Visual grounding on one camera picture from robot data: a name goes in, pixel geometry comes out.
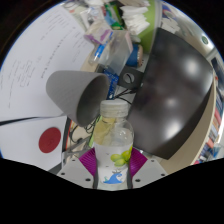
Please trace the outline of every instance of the bottle cap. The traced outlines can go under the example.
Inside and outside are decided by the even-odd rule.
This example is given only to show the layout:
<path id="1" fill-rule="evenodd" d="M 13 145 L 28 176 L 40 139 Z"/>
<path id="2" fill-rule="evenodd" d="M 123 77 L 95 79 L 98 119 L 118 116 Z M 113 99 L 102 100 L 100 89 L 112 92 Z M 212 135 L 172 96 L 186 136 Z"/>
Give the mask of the bottle cap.
<path id="1" fill-rule="evenodd" d="M 128 104 L 120 99 L 103 100 L 100 105 L 100 114 L 103 117 L 126 117 Z"/>

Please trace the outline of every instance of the green object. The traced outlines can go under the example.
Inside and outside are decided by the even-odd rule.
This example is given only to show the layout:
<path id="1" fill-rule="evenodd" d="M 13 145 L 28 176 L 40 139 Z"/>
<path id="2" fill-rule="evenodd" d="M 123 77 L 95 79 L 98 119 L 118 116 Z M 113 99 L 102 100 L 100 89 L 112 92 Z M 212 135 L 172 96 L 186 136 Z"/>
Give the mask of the green object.
<path id="1" fill-rule="evenodd" d="M 130 154 L 130 151 L 129 151 L 129 150 L 124 151 L 121 155 L 122 155 L 122 157 L 124 158 L 124 160 L 125 160 L 126 162 L 128 162 L 128 161 L 129 161 L 130 156 L 131 156 L 131 154 Z"/>
<path id="2" fill-rule="evenodd" d="M 126 163 L 126 161 L 125 161 L 124 159 L 118 159 L 118 160 L 114 163 L 114 165 L 115 165 L 116 167 L 121 167 L 121 166 L 124 166 L 125 163 Z"/>
<path id="3" fill-rule="evenodd" d="M 202 39 L 204 44 L 206 44 L 206 45 L 208 44 L 208 39 L 205 36 L 202 36 L 201 39 Z"/>
<path id="4" fill-rule="evenodd" d="M 114 20 L 117 21 L 117 23 L 122 26 L 122 19 L 120 17 L 120 14 L 118 12 L 118 8 L 117 8 L 117 5 L 116 5 L 116 2 L 109 2 L 107 4 L 105 4 L 105 8 L 106 10 L 108 11 L 110 17 L 112 17 Z"/>
<path id="5" fill-rule="evenodd" d="M 123 27 L 122 27 L 118 22 L 112 24 L 112 25 L 111 25 L 111 28 L 112 28 L 113 30 L 123 30 Z"/>
<path id="6" fill-rule="evenodd" d="M 148 6 L 148 12 L 144 13 L 146 21 L 150 23 L 150 26 L 141 32 L 138 37 L 141 39 L 141 45 L 143 47 L 144 53 L 149 53 L 152 47 L 153 34 L 155 32 L 155 16 L 156 16 L 156 6 L 155 0 L 148 0 L 150 6 Z"/>
<path id="7" fill-rule="evenodd" d="M 121 155 L 119 154 L 113 154 L 110 159 L 113 161 L 113 162 L 116 162 L 117 160 L 119 159 L 123 159 Z"/>

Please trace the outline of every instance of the paper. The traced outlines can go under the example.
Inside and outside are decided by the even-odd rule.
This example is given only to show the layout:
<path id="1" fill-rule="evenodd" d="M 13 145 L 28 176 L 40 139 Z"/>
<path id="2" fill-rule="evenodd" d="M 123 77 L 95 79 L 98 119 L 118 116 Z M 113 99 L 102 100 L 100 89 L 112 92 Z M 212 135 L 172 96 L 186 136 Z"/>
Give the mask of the paper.
<path id="1" fill-rule="evenodd" d="M 0 149 L 4 159 L 37 166 L 46 171 L 61 163 L 67 117 L 30 119 L 0 126 Z M 41 135 L 55 127 L 61 132 L 57 147 L 50 153 L 39 148 Z"/>
<path id="2" fill-rule="evenodd" d="M 36 19 L 8 53 L 0 73 L 0 117 L 54 117 L 63 112 L 46 82 L 58 70 L 80 70 L 94 45 L 61 5 Z"/>

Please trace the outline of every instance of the computer monitor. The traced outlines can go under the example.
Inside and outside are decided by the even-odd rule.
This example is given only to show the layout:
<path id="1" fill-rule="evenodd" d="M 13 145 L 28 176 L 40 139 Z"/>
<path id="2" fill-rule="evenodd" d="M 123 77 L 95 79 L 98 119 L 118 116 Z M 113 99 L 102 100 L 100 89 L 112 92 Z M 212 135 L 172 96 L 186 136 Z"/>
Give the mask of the computer monitor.
<path id="1" fill-rule="evenodd" d="M 208 61 L 178 36 L 158 28 L 128 121 L 134 147 L 169 159 L 197 126 L 211 91 Z"/>

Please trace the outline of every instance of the document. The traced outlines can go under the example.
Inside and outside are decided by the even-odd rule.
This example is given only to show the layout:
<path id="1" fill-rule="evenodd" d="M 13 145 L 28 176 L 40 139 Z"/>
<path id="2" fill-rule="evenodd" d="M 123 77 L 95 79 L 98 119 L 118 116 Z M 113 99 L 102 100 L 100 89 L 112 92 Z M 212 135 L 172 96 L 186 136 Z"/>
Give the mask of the document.
<path id="1" fill-rule="evenodd" d="M 93 48 L 62 5 L 38 17 L 16 40 L 1 67 L 0 121 L 62 115 L 46 93 L 46 82 L 55 71 L 79 71 Z"/>

